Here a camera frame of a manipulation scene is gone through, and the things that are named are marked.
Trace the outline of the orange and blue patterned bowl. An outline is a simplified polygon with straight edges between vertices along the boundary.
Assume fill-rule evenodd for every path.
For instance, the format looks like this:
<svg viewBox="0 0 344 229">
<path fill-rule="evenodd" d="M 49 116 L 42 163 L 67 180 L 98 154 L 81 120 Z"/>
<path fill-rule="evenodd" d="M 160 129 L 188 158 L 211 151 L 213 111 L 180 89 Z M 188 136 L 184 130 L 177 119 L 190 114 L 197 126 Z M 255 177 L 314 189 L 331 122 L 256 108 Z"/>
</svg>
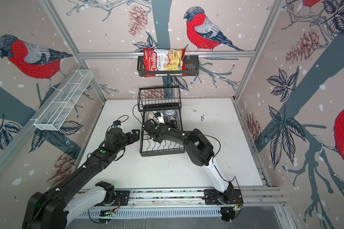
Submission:
<svg viewBox="0 0 344 229">
<path fill-rule="evenodd" d="M 174 119 L 177 119 L 178 114 L 176 110 L 164 110 L 163 117 L 164 119 L 168 119 L 169 117 L 173 117 Z"/>
</svg>

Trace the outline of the maroon striped bowl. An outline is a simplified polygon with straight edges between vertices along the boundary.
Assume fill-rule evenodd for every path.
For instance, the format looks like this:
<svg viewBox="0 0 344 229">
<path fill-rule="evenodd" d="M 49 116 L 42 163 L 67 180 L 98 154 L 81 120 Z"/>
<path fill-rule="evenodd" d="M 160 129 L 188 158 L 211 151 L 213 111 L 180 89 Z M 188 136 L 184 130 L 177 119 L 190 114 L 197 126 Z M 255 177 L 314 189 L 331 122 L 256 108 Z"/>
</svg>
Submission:
<svg viewBox="0 0 344 229">
<path fill-rule="evenodd" d="M 178 129 L 179 126 L 178 126 L 178 122 L 176 120 L 169 120 L 167 121 L 167 125 L 170 126 L 171 128 L 176 128 Z"/>
</svg>

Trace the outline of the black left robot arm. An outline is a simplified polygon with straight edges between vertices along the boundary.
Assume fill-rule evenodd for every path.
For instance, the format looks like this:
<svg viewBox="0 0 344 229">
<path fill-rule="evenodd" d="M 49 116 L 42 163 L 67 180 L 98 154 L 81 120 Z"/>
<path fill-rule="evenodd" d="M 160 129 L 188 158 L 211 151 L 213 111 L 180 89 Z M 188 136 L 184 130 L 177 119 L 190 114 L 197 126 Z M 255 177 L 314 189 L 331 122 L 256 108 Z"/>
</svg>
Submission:
<svg viewBox="0 0 344 229">
<path fill-rule="evenodd" d="M 36 192 L 26 207 L 24 229 L 64 229 L 73 218 L 89 209 L 90 205 L 74 211 L 73 197 L 98 173 L 116 160 L 126 146 L 138 142 L 140 130 L 124 133 L 121 128 L 111 128 L 105 140 L 90 154 L 86 162 L 63 182 L 45 193 Z"/>
</svg>

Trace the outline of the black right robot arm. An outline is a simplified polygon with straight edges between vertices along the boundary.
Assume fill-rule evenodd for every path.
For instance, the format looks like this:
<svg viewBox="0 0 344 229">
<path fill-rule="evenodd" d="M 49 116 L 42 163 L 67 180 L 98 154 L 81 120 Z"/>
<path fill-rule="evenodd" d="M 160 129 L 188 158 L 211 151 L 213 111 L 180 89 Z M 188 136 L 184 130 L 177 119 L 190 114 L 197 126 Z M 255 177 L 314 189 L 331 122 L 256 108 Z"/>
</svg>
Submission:
<svg viewBox="0 0 344 229">
<path fill-rule="evenodd" d="M 183 145 L 192 163 L 204 168 L 214 187 L 213 196 L 207 194 L 205 200 L 218 205 L 233 203 L 234 186 L 219 168 L 214 147 L 207 139 L 207 135 L 202 134 L 198 129 L 182 131 L 167 124 L 158 124 L 153 120 L 146 121 L 142 128 L 155 142 L 169 140 Z"/>
</svg>

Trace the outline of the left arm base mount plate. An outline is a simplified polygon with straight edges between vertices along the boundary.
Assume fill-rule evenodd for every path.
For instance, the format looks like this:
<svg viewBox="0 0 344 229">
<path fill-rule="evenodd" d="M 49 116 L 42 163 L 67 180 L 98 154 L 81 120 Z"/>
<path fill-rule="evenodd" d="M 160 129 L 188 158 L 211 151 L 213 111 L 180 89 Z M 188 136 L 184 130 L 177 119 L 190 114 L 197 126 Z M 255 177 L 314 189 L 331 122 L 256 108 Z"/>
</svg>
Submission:
<svg viewBox="0 0 344 229">
<path fill-rule="evenodd" d="M 103 206 L 127 206 L 129 202 L 130 191 L 129 190 L 115 190 L 114 194 L 110 191 L 106 193 L 104 200 L 98 204 L 97 207 Z"/>
</svg>

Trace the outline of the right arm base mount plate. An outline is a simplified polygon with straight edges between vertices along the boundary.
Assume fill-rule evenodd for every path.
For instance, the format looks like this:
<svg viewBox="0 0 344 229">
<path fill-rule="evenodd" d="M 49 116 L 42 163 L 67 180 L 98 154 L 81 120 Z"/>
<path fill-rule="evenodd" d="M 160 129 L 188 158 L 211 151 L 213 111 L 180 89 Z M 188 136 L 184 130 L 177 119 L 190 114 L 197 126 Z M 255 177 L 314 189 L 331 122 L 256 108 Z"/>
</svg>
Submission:
<svg viewBox="0 0 344 229">
<path fill-rule="evenodd" d="M 239 189 L 226 190 L 224 193 L 215 189 L 206 189 L 204 190 L 203 200 L 206 205 L 242 206 L 244 203 Z"/>
</svg>

